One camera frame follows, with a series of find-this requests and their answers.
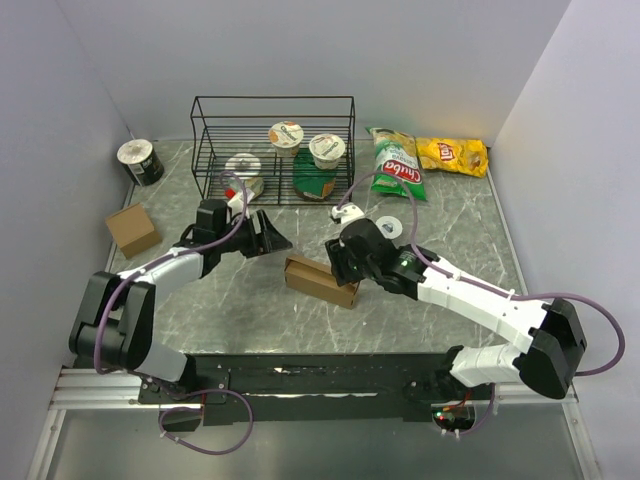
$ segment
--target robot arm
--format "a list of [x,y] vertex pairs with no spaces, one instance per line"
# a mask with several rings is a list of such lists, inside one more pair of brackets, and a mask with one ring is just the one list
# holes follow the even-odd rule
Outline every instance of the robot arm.
[[226,235],[233,228],[234,218],[226,202],[203,200],[196,222],[169,250],[173,258],[155,267],[155,261],[152,261],[117,274],[94,274],[85,290],[69,338],[70,350],[80,356],[93,357],[98,325],[107,301],[124,279],[143,270],[144,273],[135,278],[118,298],[114,312],[119,309],[120,319],[110,317],[107,322],[102,358],[113,367],[176,382],[185,389],[191,388],[196,380],[193,359],[153,340],[156,307],[175,290],[208,275],[220,263],[223,253],[241,252],[251,258],[292,247],[271,225],[267,215],[259,210],[248,215],[229,241],[215,248],[199,248]]
[[453,274],[448,277],[423,264],[410,245],[396,247],[353,204],[334,208],[331,216],[343,225],[340,238],[325,244],[339,285],[368,278],[390,293],[459,313],[507,340],[491,347],[453,347],[449,373],[455,379],[467,387],[521,381],[550,398],[566,395],[586,349],[571,303],[514,301],[513,291],[475,279],[503,292],[501,296],[462,282],[461,276],[474,277],[421,248],[433,265]]

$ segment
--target green chip bag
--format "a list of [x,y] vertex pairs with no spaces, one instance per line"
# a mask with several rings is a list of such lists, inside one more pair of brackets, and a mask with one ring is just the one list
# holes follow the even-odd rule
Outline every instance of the green chip bag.
[[[415,138],[406,133],[384,128],[367,128],[376,147],[376,170],[389,172],[402,178],[414,198],[426,200],[422,174],[418,164]],[[394,193],[406,197],[398,182],[386,175],[376,175],[371,190]]]

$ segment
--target small cardboard box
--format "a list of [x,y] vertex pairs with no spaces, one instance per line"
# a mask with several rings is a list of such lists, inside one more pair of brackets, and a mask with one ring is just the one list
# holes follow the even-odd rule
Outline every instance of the small cardboard box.
[[136,203],[106,219],[114,242],[125,257],[131,258],[162,241],[142,205]]
[[287,287],[326,300],[344,308],[353,308],[359,283],[339,287],[331,275],[331,267],[301,255],[287,257],[284,265]]

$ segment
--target black cylinder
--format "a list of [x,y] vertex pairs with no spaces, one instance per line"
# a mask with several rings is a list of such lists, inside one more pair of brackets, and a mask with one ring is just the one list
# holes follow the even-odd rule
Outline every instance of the black cylinder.
[[136,184],[153,185],[164,173],[164,166],[148,140],[137,139],[118,149],[118,161]]

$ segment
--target table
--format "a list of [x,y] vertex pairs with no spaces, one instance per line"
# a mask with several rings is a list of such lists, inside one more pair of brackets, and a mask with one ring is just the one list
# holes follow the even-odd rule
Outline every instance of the table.
[[[356,146],[361,174],[373,167],[373,148],[371,142]],[[114,250],[112,271],[165,253],[195,216],[200,197],[190,172],[190,142],[155,148],[165,176],[134,189],[130,201],[144,205],[164,241],[131,261]],[[523,290],[489,179],[437,172],[426,175],[425,185],[429,200],[419,209],[418,243],[470,274]],[[361,185],[353,200],[370,218],[396,216],[408,231],[406,199]],[[160,306],[157,339],[192,353],[443,352],[457,344],[502,342],[452,312],[388,294],[369,281],[353,310],[287,289],[285,257],[297,252],[326,263],[324,242],[339,227],[329,222],[326,207],[265,210],[294,251],[252,260],[225,255],[209,276]],[[42,474],[37,478],[600,478],[573,391],[554,402],[524,386],[502,385],[500,414],[460,443],[440,438],[433,424],[396,419],[259,422],[238,452],[210,457],[158,440],[158,407],[137,404],[139,387],[138,378],[122,373],[63,371],[32,467]],[[483,410],[486,402],[477,403]],[[225,447],[245,427],[200,428],[189,440]]]
[[[166,173],[155,185],[136,187],[131,203],[142,203],[163,242],[131,260],[115,252],[113,272],[162,255],[195,219],[200,195],[190,170],[193,144],[154,146]],[[373,168],[373,142],[356,142],[356,178]],[[371,192],[369,185],[363,182],[353,201],[373,220],[397,217],[404,233],[396,244],[408,243],[408,200]],[[474,276],[520,291],[489,179],[428,172],[425,187],[428,201],[419,205],[418,244]],[[156,339],[188,353],[445,352],[453,345],[504,343],[451,311],[388,294],[370,281],[362,282],[353,310],[286,288],[286,256],[299,253],[328,263],[324,242],[336,238],[340,227],[329,220],[328,206],[264,210],[294,249],[249,260],[239,253],[224,255],[210,275],[174,292],[159,306]]]

